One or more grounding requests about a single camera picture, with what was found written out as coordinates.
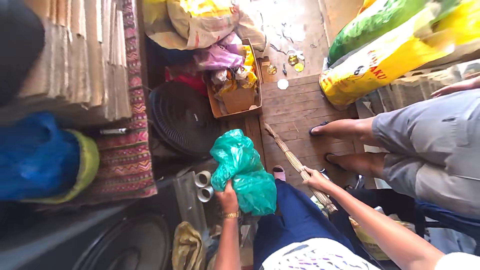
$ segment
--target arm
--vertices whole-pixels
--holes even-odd
[[[215,191],[224,214],[237,213],[239,210],[237,195],[232,188],[232,181],[229,180],[224,192]],[[216,256],[215,270],[239,270],[240,244],[238,218],[224,218],[220,244]]]
[[[434,270],[444,254],[423,238],[389,217],[360,202],[318,171],[305,167],[312,176],[304,183],[329,194],[375,239],[378,246],[403,270]]]
[[[437,98],[437,97],[452,94],[455,92],[470,90],[475,88],[480,88],[480,76],[440,88],[437,91],[433,92],[431,94],[431,97]]]

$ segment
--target green sack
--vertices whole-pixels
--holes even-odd
[[[260,155],[242,130],[234,129],[220,136],[210,150],[219,166],[212,176],[212,186],[224,191],[229,179],[237,193],[240,209],[254,216],[273,214],[276,210],[276,186],[267,173]]]
[[[397,28],[424,6],[425,0],[376,0],[335,37],[328,51],[328,67],[347,53]]]

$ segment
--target blue trousers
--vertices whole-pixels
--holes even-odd
[[[277,205],[282,216],[270,214],[258,221],[253,242],[253,269],[260,269],[263,261],[275,251],[312,238],[332,239],[354,252],[350,241],[310,198],[279,179],[275,179],[275,184]]]

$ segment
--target white shirt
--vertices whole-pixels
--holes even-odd
[[[443,256],[435,270],[480,269],[480,257],[466,253]],[[379,270],[355,255],[344,245],[326,238],[292,243],[270,255],[262,264],[265,270]]]

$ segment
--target pink sandal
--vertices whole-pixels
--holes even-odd
[[[275,167],[273,167],[273,177],[275,179],[280,179],[283,182],[287,181],[286,178],[285,178],[285,171],[283,170],[282,166],[280,166],[280,165],[275,165]]]

